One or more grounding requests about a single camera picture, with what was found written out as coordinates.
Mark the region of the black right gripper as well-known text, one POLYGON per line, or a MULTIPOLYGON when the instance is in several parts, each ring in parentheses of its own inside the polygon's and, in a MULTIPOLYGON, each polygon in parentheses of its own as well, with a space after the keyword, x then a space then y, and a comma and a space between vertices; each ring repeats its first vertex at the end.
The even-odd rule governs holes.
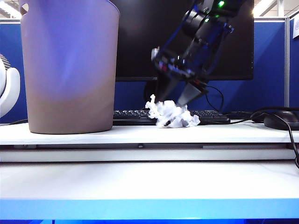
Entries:
POLYGON ((163 102, 180 81, 187 82, 177 100, 178 106, 185 106, 208 93, 208 77, 219 60, 219 42, 192 41, 187 50, 175 54, 170 50, 153 49, 153 64, 157 70, 155 102, 163 102))

